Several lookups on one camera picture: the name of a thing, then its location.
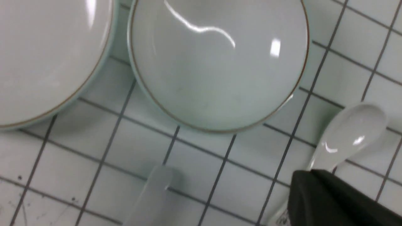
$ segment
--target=tile floor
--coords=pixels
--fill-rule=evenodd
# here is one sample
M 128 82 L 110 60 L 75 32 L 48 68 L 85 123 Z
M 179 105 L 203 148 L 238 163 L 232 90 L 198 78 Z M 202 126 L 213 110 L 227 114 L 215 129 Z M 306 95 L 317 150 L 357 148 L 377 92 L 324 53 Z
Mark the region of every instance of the tile floor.
M 121 0 L 111 57 L 70 108 L 0 134 L 0 224 L 122 224 L 153 166 L 180 173 L 162 216 L 167 226 L 265 225 L 304 169 L 326 124 L 361 100 L 390 116 L 383 138 L 335 175 L 402 215 L 401 0 L 305 0 L 312 45 L 294 98 L 240 134 L 181 128 L 136 86 Z

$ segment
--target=gold rim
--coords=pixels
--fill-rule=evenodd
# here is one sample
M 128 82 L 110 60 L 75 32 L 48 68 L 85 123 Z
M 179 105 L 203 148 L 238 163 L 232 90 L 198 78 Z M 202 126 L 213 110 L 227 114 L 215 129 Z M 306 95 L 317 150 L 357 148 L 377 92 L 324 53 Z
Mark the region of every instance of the gold rim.
M 91 77 L 93 77 L 94 71 L 97 69 L 99 63 L 101 62 L 102 58 L 104 57 L 104 53 L 105 53 L 106 47 L 108 46 L 108 43 L 109 43 L 109 41 L 110 41 L 109 38 L 110 38 L 111 29 L 112 29 L 113 26 L 115 26 L 115 25 L 113 24 L 113 17 L 114 17 L 114 11 L 115 11 L 115 6 L 116 6 L 116 5 L 115 5 L 115 3 L 112 3 L 112 4 L 113 4 L 113 8 L 112 8 L 112 15 L 111 15 L 111 25 L 110 25 L 109 31 L 108 31 L 108 33 L 107 33 L 107 38 L 106 38 L 107 41 L 106 41 L 106 43 L 105 43 L 105 46 L 103 47 L 102 53 L 101 53 L 101 55 L 100 55 L 98 61 L 96 62 L 95 66 L 94 66 L 94 69 L 91 71 L 91 73 L 90 73 L 90 74 L 88 75 L 88 77 L 85 79 L 85 81 L 80 85 L 80 87 L 78 87 L 78 89 L 77 89 L 76 91 L 74 91 L 74 93 L 72 93 L 72 94 L 71 94 L 67 99 L 65 99 L 63 102 L 61 102 L 60 104 L 58 104 L 56 107 L 54 107 L 54 108 L 52 108 L 52 109 L 46 111 L 45 113 L 42 113 L 42 114 L 40 114 L 40 115 L 38 115 L 38 116 L 36 116 L 36 117 L 34 117 L 34 118 L 31 118 L 31 119 L 28 119 L 28 120 L 25 120 L 25 121 L 20 121 L 20 122 L 18 122 L 18 123 L 12 123 L 12 124 L 7 124 L 7 125 L 0 125 L 0 129 L 4 129 L 4 128 L 8 128 L 8 127 L 18 127 L 18 126 L 22 126 L 22 125 L 24 125 L 24 124 L 28 124 L 28 123 L 34 122 L 34 121 L 36 121 L 36 120 L 39 120 L 39 119 L 41 119 L 41 118 L 43 118 L 43 117 L 45 117 L 45 116 L 51 115 L 52 113 L 56 113 L 56 110 L 58 110 L 58 108 L 60 108 L 60 107 L 63 106 L 64 104 L 66 104 L 68 101 L 72 100 L 72 99 L 75 97 L 75 95 L 76 95 L 79 91 L 81 91 L 81 89 L 87 84 L 88 80 L 89 80 Z
M 144 79 L 141 75 L 141 73 L 138 70 L 138 65 L 137 65 L 137 61 L 135 59 L 135 54 L 134 54 L 134 45 L 133 42 L 131 40 L 131 34 L 133 32 L 133 25 L 134 25 L 134 15 L 135 15 L 135 10 L 137 8 L 138 2 L 140 0 L 135 0 L 134 6 L 132 7 L 132 13 L 131 13 L 131 18 L 130 18 L 130 24 L 129 24 L 129 44 L 130 44 L 130 54 L 132 56 L 132 63 L 134 63 L 135 66 L 135 70 L 136 70 L 136 77 L 139 78 L 141 84 L 143 85 L 143 87 L 146 89 L 147 93 L 149 94 L 149 96 L 152 98 L 152 100 L 158 105 L 159 108 L 162 109 L 162 111 L 167 114 L 169 117 L 173 118 L 175 121 L 177 121 L 179 124 L 188 126 L 190 128 L 193 129 L 197 129 L 203 132 L 207 132 L 207 133 L 216 133 L 216 134 L 226 134 L 226 133 L 237 133 L 246 129 L 249 129 L 255 125 L 261 124 L 263 123 L 265 120 L 267 120 L 269 117 L 271 117 L 273 114 L 275 114 L 290 98 L 290 96 L 295 92 L 296 88 L 299 86 L 300 80 L 302 78 L 303 72 L 306 68 L 306 64 L 307 64 L 307 58 L 308 58 L 308 52 L 310 49 L 310 27 L 309 27 L 309 23 L 308 23 L 308 18 L 307 18 L 307 11 L 306 11 L 306 7 L 304 6 L 303 0 L 300 0 L 301 5 L 303 7 L 303 11 L 304 11 L 304 16 L 306 19 L 306 25 L 307 25 L 307 50 L 306 50 L 306 57 L 304 59 L 304 64 L 303 64 L 303 68 L 301 70 L 300 76 L 297 80 L 297 83 L 295 84 L 295 86 L 293 87 L 292 91 L 289 93 L 289 95 L 285 98 L 285 100 L 271 113 L 269 113 L 267 116 L 265 116 L 264 118 L 258 120 L 255 123 L 252 123 L 250 125 L 244 126 L 244 127 L 240 127 L 240 128 L 236 128 L 236 129 L 226 129 L 226 130 L 218 130 L 218 129 L 205 129 L 202 127 L 198 127 L 198 126 L 194 126 L 191 124 L 188 124 L 184 121 L 182 121 L 181 119 L 177 118 L 176 116 L 174 116 L 171 112 L 169 112 L 166 108 L 163 107 L 162 104 L 159 103 L 159 101 L 153 96 L 153 94 L 151 93 L 151 91 L 149 90 L 148 86 L 146 85 L 146 83 L 144 82 Z

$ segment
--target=dark fabric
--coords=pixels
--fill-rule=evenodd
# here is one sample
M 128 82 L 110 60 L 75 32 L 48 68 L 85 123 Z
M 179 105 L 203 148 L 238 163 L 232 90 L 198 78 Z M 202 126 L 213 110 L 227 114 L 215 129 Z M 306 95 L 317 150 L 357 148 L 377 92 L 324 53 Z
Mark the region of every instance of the dark fabric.
M 324 170 L 295 171 L 292 226 L 402 226 L 402 218 Z

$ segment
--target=white tile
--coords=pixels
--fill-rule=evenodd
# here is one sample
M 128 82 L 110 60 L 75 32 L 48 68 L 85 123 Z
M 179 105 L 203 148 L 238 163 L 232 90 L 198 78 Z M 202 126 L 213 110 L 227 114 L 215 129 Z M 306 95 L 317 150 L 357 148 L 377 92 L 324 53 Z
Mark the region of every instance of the white tile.
M 360 102 L 371 72 L 328 53 L 313 92 L 343 106 Z
M 177 137 L 220 156 L 225 156 L 232 134 L 208 134 L 190 128 L 180 127 Z
M 31 187 L 82 205 L 97 168 L 98 163 L 47 143 Z
M 387 47 L 378 65 L 378 72 L 402 82 L 402 36 L 391 33 Z
M 289 137 L 264 126 L 237 135 L 229 159 L 275 176 Z
M 206 201 L 222 160 L 176 141 L 166 165 L 179 173 L 172 187 Z
M 211 204 L 257 221 L 271 181 L 226 163 Z
M 394 29 L 402 32 L 402 10 L 399 10 L 398 16 L 396 17 Z
M 349 163 L 341 163 L 335 176 L 350 184 L 371 199 L 377 197 L 383 179 Z
M 78 101 L 58 115 L 49 139 L 101 159 L 116 121 L 117 116 Z
M 292 134 L 300 112 L 303 108 L 307 93 L 297 89 L 293 98 L 289 100 L 276 114 L 270 117 L 266 123 Z
M 115 40 L 113 42 L 113 47 L 111 55 L 130 62 L 127 49 L 127 23 L 128 23 L 128 9 L 120 7 L 119 17 L 117 19 L 117 28 L 115 33 Z
M 400 135 L 386 131 L 377 142 L 366 147 L 350 160 L 385 175 L 400 139 Z
M 204 205 L 168 191 L 162 214 L 155 226 L 198 225 Z
M 108 220 L 93 216 L 91 214 L 83 213 L 79 226 L 118 226 Z
M 402 171 L 402 152 L 401 150 L 399 150 L 398 154 L 396 155 L 394 164 L 392 165 L 389 177 L 399 182 L 402 182 L 401 171 Z
M 325 49 L 315 44 L 310 44 L 306 68 L 304 69 L 303 77 L 300 82 L 301 87 L 310 90 L 324 54 Z
M 311 96 L 297 128 L 296 136 L 317 144 L 328 123 L 340 111 L 340 108 Z
M 212 208 L 208 208 L 201 226 L 252 226 L 248 222 L 239 220 Z
M 331 48 L 374 68 L 388 30 L 351 10 L 345 10 Z
M 314 148 L 293 139 L 286 154 L 278 179 L 290 185 L 295 170 L 306 170 Z
M 387 181 L 378 203 L 402 216 L 402 187 Z
M 80 210 L 27 191 L 15 226 L 74 226 Z
M 261 222 L 268 222 L 268 220 L 276 213 L 276 211 L 284 204 L 284 202 L 288 200 L 288 198 L 289 188 L 276 183 L 267 203 L 267 207 L 265 208 Z
M 45 137 L 47 129 L 49 128 L 50 122 L 52 118 L 45 119 L 43 121 L 40 121 L 36 124 L 33 124 L 29 127 L 24 128 L 24 130 L 27 130 L 33 134 L 39 135 L 41 137 Z
M 390 26 L 399 0 L 349 0 L 348 6 Z
M 130 66 L 109 58 L 98 78 L 82 97 L 120 112 L 133 81 L 134 75 Z
M 172 135 L 177 126 L 174 121 L 152 104 L 138 84 L 134 87 L 124 115 Z
M 0 175 L 26 184 L 42 142 L 22 132 L 0 133 Z
M 305 0 L 310 37 L 323 45 L 328 45 L 335 29 L 342 6 L 327 0 Z
M 10 225 L 24 189 L 0 179 L 0 225 Z
M 171 138 L 122 119 L 106 162 L 148 177 L 165 158 Z
M 145 182 L 133 176 L 103 166 L 92 190 L 87 209 L 124 221 Z
M 402 97 L 401 86 L 374 75 L 365 101 L 374 102 L 381 106 L 388 115 L 389 126 L 402 131 L 402 102 L 400 97 Z

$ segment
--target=white bowl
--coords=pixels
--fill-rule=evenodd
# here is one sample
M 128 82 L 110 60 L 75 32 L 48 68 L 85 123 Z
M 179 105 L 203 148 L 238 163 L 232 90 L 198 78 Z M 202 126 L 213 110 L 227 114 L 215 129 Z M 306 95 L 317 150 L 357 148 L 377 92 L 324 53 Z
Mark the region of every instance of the white bowl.
M 54 115 L 105 62 L 119 1 L 0 0 L 0 129 Z
M 134 0 L 127 36 L 146 95 L 215 133 L 261 123 L 289 100 L 310 43 L 300 0 Z

